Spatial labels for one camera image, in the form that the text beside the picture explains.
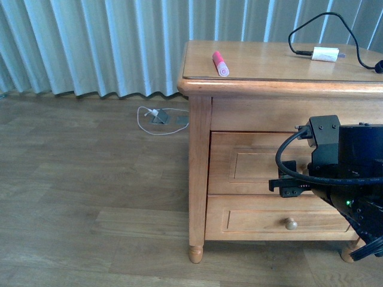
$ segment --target nightstand top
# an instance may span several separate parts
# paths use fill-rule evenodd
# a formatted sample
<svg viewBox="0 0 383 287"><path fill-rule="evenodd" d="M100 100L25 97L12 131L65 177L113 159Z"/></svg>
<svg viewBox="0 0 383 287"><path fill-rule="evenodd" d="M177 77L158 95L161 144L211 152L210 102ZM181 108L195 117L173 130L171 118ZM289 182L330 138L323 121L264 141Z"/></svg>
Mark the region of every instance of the nightstand top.
<svg viewBox="0 0 383 287"><path fill-rule="evenodd" d="M315 45L295 43L293 47L296 50L312 51ZM355 46L325 46L339 48L340 53L345 53L346 57L338 58L335 63L313 61L310 57L295 55L287 42L189 41L182 77L200 80L383 83L383 74L376 74L374 70L367 70L358 63ZM213 64L212 54L217 50L229 68L228 77L219 77ZM360 57L365 64L375 66L383 59L383 54L360 49Z"/></svg>

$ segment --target pink marker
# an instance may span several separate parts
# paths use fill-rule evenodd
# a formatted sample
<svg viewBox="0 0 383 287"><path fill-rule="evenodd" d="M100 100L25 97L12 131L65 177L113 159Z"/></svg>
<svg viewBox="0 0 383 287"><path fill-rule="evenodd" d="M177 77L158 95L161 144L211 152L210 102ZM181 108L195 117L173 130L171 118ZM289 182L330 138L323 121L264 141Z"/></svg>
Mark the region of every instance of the pink marker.
<svg viewBox="0 0 383 287"><path fill-rule="evenodd" d="M215 51L213 54L213 62L217 68L218 74L221 77L227 77L229 75L229 68L226 66L220 52Z"/></svg>

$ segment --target black bracket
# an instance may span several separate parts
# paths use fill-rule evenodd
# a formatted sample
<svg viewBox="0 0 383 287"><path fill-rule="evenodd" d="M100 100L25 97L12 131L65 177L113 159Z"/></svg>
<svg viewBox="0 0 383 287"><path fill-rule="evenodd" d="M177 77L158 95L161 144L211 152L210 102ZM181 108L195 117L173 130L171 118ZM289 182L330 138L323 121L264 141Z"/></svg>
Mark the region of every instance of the black bracket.
<svg viewBox="0 0 383 287"><path fill-rule="evenodd" d="M313 137L308 139L309 146L316 146L311 153L313 170L329 164L338 164L339 126L336 115L311 117L309 123Z"/></svg>
<svg viewBox="0 0 383 287"><path fill-rule="evenodd" d="M297 163L295 160L283 161L282 163L288 169L296 172ZM274 191L276 187L279 187L281 197L297 197L302 192L311 190L310 183L292 178L280 169L278 169L278 179L269 180L269 191Z"/></svg>

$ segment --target white cable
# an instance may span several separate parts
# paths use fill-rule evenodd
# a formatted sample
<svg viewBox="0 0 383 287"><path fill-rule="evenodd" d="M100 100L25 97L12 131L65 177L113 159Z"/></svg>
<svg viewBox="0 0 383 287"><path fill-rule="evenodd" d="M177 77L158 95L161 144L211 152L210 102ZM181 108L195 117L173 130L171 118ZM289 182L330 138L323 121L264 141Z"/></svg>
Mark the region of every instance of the white cable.
<svg viewBox="0 0 383 287"><path fill-rule="evenodd" d="M155 116L155 115L158 114L158 111L157 111L156 109L148 109L146 106L140 106L140 107L138 107L138 109L137 109L137 124L138 124L138 126L140 127L141 130L143 130L144 132L148 133L149 135L152 135L152 136L167 136L167 135L172 135L172 134L174 134L174 133L178 133L179 131L186 129L186 128L189 126L189 123L187 123L186 126L180 128L180 129L178 129L178 130L175 130L174 132L170 132L170 133L151 133L151 132L147 131L146 129L144 129L144 128L140 125L140 123L139 123L139 110L140 110L140 109L146 109L146 110L148 110L148 112L145 114L145 116L147 116L148 114L152 114L152 115ZM173 108L165 108L165 109L163 109L163 110L169 110L169 109L171 109L171 110L173 110L173 111L189 112L189 111L187 111L187 110L185 110L185 109L173 109Z"/></svg>

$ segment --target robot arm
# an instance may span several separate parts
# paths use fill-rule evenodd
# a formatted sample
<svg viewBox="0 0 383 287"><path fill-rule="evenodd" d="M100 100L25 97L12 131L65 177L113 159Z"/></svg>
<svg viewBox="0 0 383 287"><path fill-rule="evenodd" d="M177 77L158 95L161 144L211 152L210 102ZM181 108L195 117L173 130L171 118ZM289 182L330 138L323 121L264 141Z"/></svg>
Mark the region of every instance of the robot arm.
<svg viewBox="0 0 383 287"><path fill-rule="evenodd" d="M295 161L281 161L283 150L296 138L315 147L309 175L297 173ZM270 191L278 187L281 197L296 197L312 190L366 242L350 254L353 260L370 254L383 257L383 125L341 126L335 115L311 117L275 158L279 178L269 181Z"/></svg>

